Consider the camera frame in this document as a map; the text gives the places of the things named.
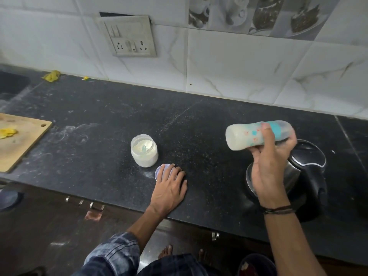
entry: bare foot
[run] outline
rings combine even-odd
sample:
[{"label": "bare foot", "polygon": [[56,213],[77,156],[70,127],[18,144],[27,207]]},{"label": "bare foot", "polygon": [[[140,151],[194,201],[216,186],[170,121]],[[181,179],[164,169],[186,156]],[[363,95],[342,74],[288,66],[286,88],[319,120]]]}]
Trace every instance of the bare foot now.
[{"label": "bare foot", "polygon": [[162,252],[159,254],[158,260],[163,258],[164,256],[171,256],[173,254],[173,247],[169,245],[168,247],[165,247]]},{"label": "bare foot", "polygon": [[209,266],[212,264],[210,255],[203,249],[198,253],[198,261]]}]

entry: plastic jar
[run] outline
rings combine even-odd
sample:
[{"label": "plastic jar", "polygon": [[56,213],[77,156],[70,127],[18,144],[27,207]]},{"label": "plastic jar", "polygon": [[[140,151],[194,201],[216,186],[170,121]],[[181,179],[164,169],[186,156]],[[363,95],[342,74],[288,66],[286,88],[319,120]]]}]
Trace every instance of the plastic jar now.
[{"label": "plastic jar", "polygon": [[[264,144],[261,132],[261,124],[233,124],[228,126],[225,132],[226,142],[231,150],[242,150],[255,145]],[[292,126],[282,120],[269,121],[271,129],[275,135],[275,141],[286,139],[292,133]]]},{"label": "plastic jar", "polygon": [[137,165],[151,167],[159,158],[157,145],[149,135],[137,135],[130,143],[130,150]]}]

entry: kettle handle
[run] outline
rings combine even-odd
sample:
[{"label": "kettle handle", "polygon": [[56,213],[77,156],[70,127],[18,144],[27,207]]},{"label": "kettle handle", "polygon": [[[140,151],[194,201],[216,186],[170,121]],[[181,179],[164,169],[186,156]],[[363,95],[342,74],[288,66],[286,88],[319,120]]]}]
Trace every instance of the kettle handle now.
[{"label": "kettle handle", "polygon": [[327,205],[327,184],[322,173],[322,168],[309,165],[304,167],[304,171],[309,180],[307,187],[313,198],[316,202],[319,202],[320,206]]}]

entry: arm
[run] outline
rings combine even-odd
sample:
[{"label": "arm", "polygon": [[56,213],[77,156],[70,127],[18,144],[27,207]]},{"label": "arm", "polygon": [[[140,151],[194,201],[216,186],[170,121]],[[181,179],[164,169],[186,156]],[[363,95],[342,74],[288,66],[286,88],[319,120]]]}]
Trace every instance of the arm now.
[{"label": "arm", "polygon": [[157,176],[151,203],[144,214],[122,234],[116,234],[97,246],[86,258],[80,275],[135,275],[142,253],[158,224],[184,199],[185,172],[172,164],[165,172],[164,165]]},{"label": "arm", "polygon": [[[278,208],[290,205],[283,185],[283,174],[291,150],[297,144],[295,132],[280,146],[274,143],[274,134],[268,123],[262,124],[264,146],[250,148],[254,164],[252,182],[260,205]],[[310,249],[295,213],[265,214],[264,221],[280,276],[326,276]]]}]

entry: person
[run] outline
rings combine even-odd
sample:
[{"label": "person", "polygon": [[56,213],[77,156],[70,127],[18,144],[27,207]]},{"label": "person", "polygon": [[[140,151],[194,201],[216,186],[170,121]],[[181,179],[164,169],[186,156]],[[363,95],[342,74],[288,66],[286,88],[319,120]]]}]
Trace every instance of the person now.
[{"label": "person", "polygon": [[[291,150],[297,144],[295,132],[282,144],[275,145],[268,123],[262,124],[264,145],[249,148],[254,163],[252,182],[257,192],[279,276],[326,276],[311,251],[283,185],[283,174]],[[160,169],[150,205],[144,214],[122,234],[114,235],[97,246],[83,267],[73,275],[136,275],[140,254],[158,224],[184,199],[185,172],[172,164]],[[161,258],[142,269],[139,275],[214,275],[191,254],[172,255],[172,247]]]}]

